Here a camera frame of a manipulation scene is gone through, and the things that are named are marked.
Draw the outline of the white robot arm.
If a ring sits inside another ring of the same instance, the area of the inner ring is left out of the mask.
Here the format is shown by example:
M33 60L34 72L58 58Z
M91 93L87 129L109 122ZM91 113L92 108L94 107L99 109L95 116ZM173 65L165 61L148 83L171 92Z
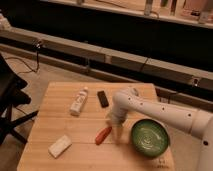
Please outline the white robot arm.
M144 99L134 87L113 95L109 117L113 125L123 124L129 111L145 114L201 140L196 171L213 171L213 113Z

